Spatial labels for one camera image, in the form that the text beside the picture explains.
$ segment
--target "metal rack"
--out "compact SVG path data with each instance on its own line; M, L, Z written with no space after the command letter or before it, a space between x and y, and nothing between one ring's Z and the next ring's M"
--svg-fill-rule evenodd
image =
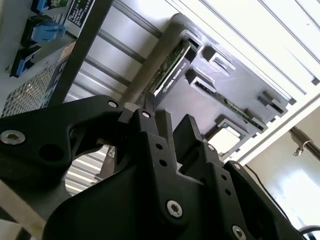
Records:
M313 33L314 40L319 37L319 19L315 13L320 4L316 0L283 1L303 23L296 29L290 14L284 15L270 1L245 0L242 5L235 0L227 2L95 0L49 105L98 94L121 100L172 16L182 13L269 86L285 98L296 100L288 107L288 113L268 122L263 134L249 139L230 158L247 163L320 106L320 59L314 43L304 37L308 33ZM241 14L232 14L232 9L246 15L248 22L243 22ZM245 26L259 34L253 34ZM43 59L38 70L28 73L22 81L11 82L12 88L3 88L0 96L17 89L46 68L46 64L55 62L54 58ZM98 154L98 162L103 161L104 154ZM92 156L83 162L95 165L94 159Z

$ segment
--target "screw hole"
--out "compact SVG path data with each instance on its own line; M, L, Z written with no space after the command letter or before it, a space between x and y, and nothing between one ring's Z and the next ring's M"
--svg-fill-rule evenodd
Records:
M231 196L231 192L228 189L225 189L224 191L228 196Z
M46 144L40 148L39 155L48 162L57 162L64 157L64 151L57 145Z
M168 164L165 160L160 160L159 163L161 164L161 166L166 167Z
M243 234L242 234L242 232L240 230L237 229L237 230L235 230L235 232L240 238L243 237Z
M178 208L178 206L175 205L175 204L172 204L172 205L171 205L171 209L172 209L172 211L174 211L175 213L179 212L179 208Z
M7 139L9 140L18 140L19 139L19 136L17 136L16 134L8 134L8 136L6 136Z
M161 145L160 145L160 144L158 144L158 143L157 143L155 146L156 146L158 149L160 149L160 150L164 149L164 147L163 147L163 146L161 146Z

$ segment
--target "metal pipe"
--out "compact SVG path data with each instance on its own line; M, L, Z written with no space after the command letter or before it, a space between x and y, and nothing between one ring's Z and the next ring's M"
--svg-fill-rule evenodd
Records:
M309 150L313 156L320 161L320 148L314 144L312 139L305 134L302 130L294 126L289 130L292 140L298 144L296 152L293 154L295 157L301 155L304 150Z
M320 161L320 149L313 142L308 142L305 148Z

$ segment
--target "metal grille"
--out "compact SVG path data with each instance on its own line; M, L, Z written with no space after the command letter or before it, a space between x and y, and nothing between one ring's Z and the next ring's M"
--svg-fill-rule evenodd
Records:
M45 68L42 72L12 91L6 99L1 117L39 109L56 66L54 64Z

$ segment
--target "blue connector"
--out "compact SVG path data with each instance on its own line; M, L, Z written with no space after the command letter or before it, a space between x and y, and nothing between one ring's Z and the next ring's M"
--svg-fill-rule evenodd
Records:
M33 0L31 10L36 14L39 14L40 12L49 10L50 6L51 6L50 0Z
M31 68L34 65L31 60L40 49L41 47L35 46L33 48L19 50L16 54L10 76L19 78Z
M36 43L48 43L56 38L62 38L66 28L54 21L43 22L33 28L31 40Z
M30 48L36 44L48 43L56 38L63 38L66 28L47 15L29 17L21 38L21 44Z

